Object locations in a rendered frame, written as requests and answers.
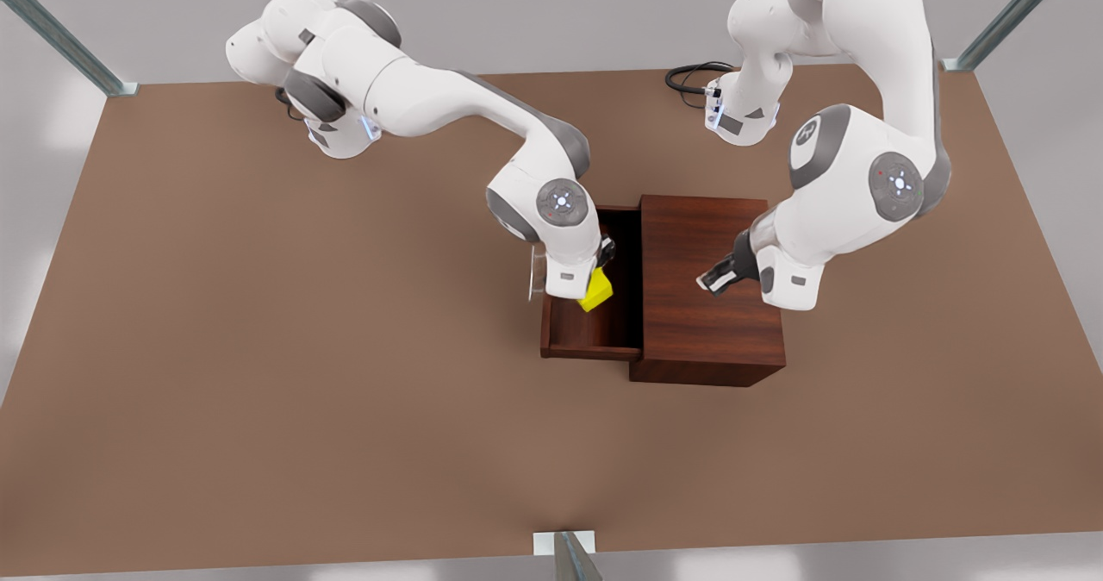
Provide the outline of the yellow block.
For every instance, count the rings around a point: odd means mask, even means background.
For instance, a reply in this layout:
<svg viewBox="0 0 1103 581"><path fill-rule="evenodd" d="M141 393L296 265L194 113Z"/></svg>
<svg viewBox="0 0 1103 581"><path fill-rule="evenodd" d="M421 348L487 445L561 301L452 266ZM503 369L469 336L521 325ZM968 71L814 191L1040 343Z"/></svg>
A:
<svg viewBox="0 0 1103 581"><path fill-rule="evenodd" d="M595 310L595 306L604 303L613 294L614 289L612 289L610 279L604 275L603 268L596 267L590 275L586 295L578 299L577 302L582 306L583 311L591 311Z"/></svg>

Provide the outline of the dark wooden drawer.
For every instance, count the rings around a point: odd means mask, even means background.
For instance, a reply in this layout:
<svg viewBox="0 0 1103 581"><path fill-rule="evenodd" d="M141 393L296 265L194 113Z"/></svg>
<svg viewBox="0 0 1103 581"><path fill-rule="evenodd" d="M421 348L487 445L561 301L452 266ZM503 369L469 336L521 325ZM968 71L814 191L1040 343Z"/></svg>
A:
<svg viewBox="0 0 1103 581"><path fill-rule="evenodd" d="M601 232L617 246L603 267L614 294L591 311L576 301L545 295L540 357L635 362L642 356L642 246L639 208L600 205Z"/></svg>

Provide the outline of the silver frame post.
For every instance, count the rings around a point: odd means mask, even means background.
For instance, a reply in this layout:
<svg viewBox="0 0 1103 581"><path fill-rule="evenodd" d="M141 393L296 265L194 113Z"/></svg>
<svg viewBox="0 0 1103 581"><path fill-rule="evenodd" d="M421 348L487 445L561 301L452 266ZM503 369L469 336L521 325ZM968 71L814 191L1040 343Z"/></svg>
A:
<svg viewBox="0 0 1103 581"><path fill-rule="evenodd" d="M49 46L78 69L106 97L133 97L138 83L124 82L58 22L39 0L0 0L42 37Z"/></svg>
<svg viewBox="0 0 1103 581"><path fill-rule="evenodd" d="M534 532L533 549L554 558L554 581L604 581L592 560L595 530Z"/></svg>
<svg viewBox="0 0 1103 581"><path fill-rule="evenodd" d="M981 31L979 35L961 51L956 58L941 60L943 71L972 72L1007 39L1013 31L1031 14L1043 0L1009 0L1000 13Z"/></svg>

